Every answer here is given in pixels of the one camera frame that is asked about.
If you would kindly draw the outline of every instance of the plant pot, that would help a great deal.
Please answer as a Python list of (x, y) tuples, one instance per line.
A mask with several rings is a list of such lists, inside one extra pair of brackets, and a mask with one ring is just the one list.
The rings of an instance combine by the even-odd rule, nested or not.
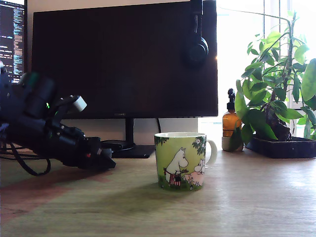
[(316, 157), (316, 141), (300, 137), (292, 137), (291, 142), (271, 142), (254, 137), (246, 148), (270, 158)]

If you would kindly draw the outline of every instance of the monitor screen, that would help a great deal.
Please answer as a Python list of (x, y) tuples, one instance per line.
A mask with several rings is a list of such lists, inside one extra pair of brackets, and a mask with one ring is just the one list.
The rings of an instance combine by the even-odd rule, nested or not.
[(199, 68), (182, 60), (191, 19), (188, 1), (36, 12), (32, 71), (83, 97), (68, 119), (217, 116), (216, 1), (204, 1)]
[(0, 60), (12, 83), (26, 72), (26, 0), (0, 0)]

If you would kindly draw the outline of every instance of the moomin character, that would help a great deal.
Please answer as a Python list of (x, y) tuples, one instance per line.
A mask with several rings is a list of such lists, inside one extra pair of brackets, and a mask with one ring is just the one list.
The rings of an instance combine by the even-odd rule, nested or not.
[(204, 181), (205, 160), (200, 160), (198, 165), (194, 167), (194, 172), (186, 174), (183, 179), (191, 183), (190, 190), (193, 189), (193, 184), (196, 186), (202, 186)]
[(176, 153), (170, 164), (167, 168), (164, 168), (164, 174), (166, 176), (166, 181), (170, 185), (181, 185), (181, 174), (187, 173), (186, 169), (181, 170), (181, 167), (188, 166), (188, 161), (186, 159), (185, 148), (180, 148), (180, 150)]

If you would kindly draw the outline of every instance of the potted plant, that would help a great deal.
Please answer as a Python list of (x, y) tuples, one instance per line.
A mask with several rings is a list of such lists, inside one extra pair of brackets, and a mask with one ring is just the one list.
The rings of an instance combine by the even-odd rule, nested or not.
[[(240, 144), (273, 158), (302, 158), (316, 156), (316, 59), (309, 62), (305, 53), (309, 49), (304, 37), (294, 36), (296, 13), (287, 22), (282, 34), (271, 32), (266, 39), (256, 35), (256, 41), (248, 45), (248, 54), (255, 58), (241, 80), (237, 80), (235, 110), (243, 127), (237, 127), (230, 139), (230, 150)], [(287, 45), (287, 52), (281, 54), (281, 46)], [(287, 97), (303, 106), (301, 115), (288, 108)], [(305, 138), (291, 135), (287, 124), (299, 119), (305, 125)]]

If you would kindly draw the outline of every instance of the mug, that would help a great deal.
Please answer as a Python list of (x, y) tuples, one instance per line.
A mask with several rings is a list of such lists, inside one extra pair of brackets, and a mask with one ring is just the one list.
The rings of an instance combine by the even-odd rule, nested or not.
[(207, 165), (215, 163), (217, 147), (196, 132), (155, 134), (158, 184), (166, 190), (196, 191), (203, 187), (206, 143), (211, 145)]

